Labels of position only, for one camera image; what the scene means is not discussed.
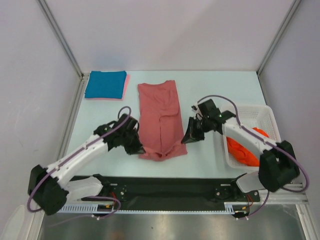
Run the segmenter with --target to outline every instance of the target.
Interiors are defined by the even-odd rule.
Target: pink folded cloth
[[[176,82],[138,84],[139,138],[146,153],[139,157],[163,161],[187,154]]]
[[[125,81],[124,81],[124,87],[123,87],[123,93],[122,93],[122,98],[118,99],[118,98],[104,98],[104,97],[95,97],[95,98],[86,98],[87,100],[115,100],[115,101],[122,101],[125,98],[125,94],[127,91],[127,87],[129,84],[129,80],[130,80],[130,75],[127,74]]]

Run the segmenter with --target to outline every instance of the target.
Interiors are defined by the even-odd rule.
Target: plastic laundry basket
[[[272,109],[266,105],[236,105],[238,108],[239,118],[242,124],[249,128],[257,127],[265,131],[270,139],[281,142],[278,126]],[[229,110],[235,113],[232,105],[223,105],[220,108],[221,112]],[[225,161],[232,167],[237,169],[244,169],[246,171],[258,171],[259,167],[247,166],[238,162],[229,152],[227,145],[227,138],[223,136],[223,146],[225,152]]]

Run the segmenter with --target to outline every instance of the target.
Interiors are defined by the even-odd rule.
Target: folded blue towel
[[[126,71],[92,71],[84,97],[86,99],[122,99],[126,77]]]

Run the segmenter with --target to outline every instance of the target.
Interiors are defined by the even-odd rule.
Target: red cloth
[[[187,154],[180,104],[174,80],[161,84],[138,84],[140,100],[139,138],[145,154],[139,157],[154,161]]]
[[[262,134],[265,137],[269,137],[267,133],[263,130],[254,127],[253,130]],[[228,152],[240,163],[245,164],[250,167],[259,167],[260,161],[244,146],[240,145],[237,141],[230,137],[226,138],[226,143],[228,146]]]

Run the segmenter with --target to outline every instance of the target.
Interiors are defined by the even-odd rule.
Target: white backdrop
[[[308,200],[320,226],[320,1],[304,0],[261,79],[282,139],[310,176]]]
[[[293,0],[47,0],[83,72],[256,71]]]
[[[31,169],[56,160],[79,79],[35,0],[0,7],[0,235]]]

